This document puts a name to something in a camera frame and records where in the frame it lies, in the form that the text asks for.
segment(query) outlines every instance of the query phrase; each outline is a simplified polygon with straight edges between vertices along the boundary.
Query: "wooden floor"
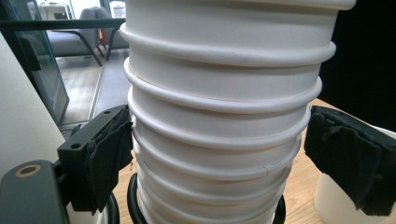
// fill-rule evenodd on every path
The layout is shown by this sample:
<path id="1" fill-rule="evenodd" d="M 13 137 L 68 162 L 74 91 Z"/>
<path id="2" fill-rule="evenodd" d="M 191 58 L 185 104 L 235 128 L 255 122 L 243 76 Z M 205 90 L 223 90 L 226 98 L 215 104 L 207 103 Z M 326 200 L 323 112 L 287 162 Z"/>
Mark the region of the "wooden floor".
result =
<path id="1" fill-rule="evenodd" d="M 315 105 L 326 105 L 321 101 L 314 101 Z M 136 163 L 131 168 L 125 167 L 120 171 L 119 184 L 114 189 L 120 209 L 120 223 L 133 223 L 126 203 L 126 194 L 131 175 L 136 172 Z M 314 195 L 317 188 L 320 171 L 315 167 L 313 162 L 305 155 L 304 150 L 300 151 L 293 161 L 290 176 L 287 180 L 284 197 L 287 208 L 287 224 L 318 224 L 323 223 L 318 217 L 314 207 Z M 383 224 L 396 223 L 396 213 L 383 222 Z"/>

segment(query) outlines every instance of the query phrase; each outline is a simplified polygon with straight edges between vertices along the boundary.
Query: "chair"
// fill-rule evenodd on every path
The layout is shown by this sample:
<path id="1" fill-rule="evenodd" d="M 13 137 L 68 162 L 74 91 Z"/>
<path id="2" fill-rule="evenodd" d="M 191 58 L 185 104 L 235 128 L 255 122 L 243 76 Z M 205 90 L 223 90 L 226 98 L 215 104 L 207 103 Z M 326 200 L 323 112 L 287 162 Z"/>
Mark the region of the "chair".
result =
<path id="1" fill-rule="evenodd" d="M 96 7 L 85 8 L 81 12 L 80 20 L 96 19 Z M 98 49 L 102 57 L 103 52 L 98 48 L 98 29 L 57 30 L 48 34 L 49 42 L 55 57 L 91 55 L 102 66 L 94 53 Z"/>
<path id="2" fill-rule="evenodd" d="M 112 19 L 110 12 L 104 7 L 98 7 L 96 9 L 96 19 Z M 105 36 L 107 38 L 108 48 L 106 60 L 110 58 L 111 50 L 113 49 L 128 49 L 129 43 L 126 42 L 121 34 L 120 27 L 104 28 Z"/>

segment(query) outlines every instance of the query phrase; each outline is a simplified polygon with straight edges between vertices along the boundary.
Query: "black ring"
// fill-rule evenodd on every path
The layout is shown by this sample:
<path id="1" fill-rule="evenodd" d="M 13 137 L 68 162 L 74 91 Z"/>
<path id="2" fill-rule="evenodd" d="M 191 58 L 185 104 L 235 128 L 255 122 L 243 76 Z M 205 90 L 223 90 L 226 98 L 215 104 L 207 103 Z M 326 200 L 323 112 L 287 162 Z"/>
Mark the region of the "black ring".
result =
<path id="1" fill-rule="evenodd" d="M 127 203 L 128 210 L 134 224 L 147 224 L 147 221 L 140 212 L 139 205 L 137 204 L 137 174 L 133 174 L 128 186 Z M 283 224 L 286 219 L 286 204 L 285 199 L 282 197 L 277 203 L 273 224 Z"/>

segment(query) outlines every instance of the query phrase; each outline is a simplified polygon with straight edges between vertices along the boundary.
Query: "white bucket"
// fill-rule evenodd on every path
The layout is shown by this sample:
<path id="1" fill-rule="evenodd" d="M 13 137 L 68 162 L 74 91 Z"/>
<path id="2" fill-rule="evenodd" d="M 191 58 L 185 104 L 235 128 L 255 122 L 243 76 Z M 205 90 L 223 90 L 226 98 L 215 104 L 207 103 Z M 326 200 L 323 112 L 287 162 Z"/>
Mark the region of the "white bucket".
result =
<path id="1" fill-rule="evenodd" d="M 396 133 L 377 129 L 396 139 Z M 325 174 L 319 177 L 315 208 L 318 216 L 327 224 L 378 224 L 389 218 L 367 216 L 361 210 L 357 210 L 347 194 Z M 393 205 L 392 212 L 394 211 L 396 211 L 396 206 Z"/>
<path id="2" fill-rule="evenodd" d="M 149 223 L 270 223 L 354 0 L 130 0 L 120 28 Z"/>
<path id="3" fill-rule="evenodd" d="M 320 64 L 247 67 L 200 63 L 131 45 L 129 67 L 140 79 L 165 90 L 208 99 L 251 102 L 310 91 L 316 85 Z"/>

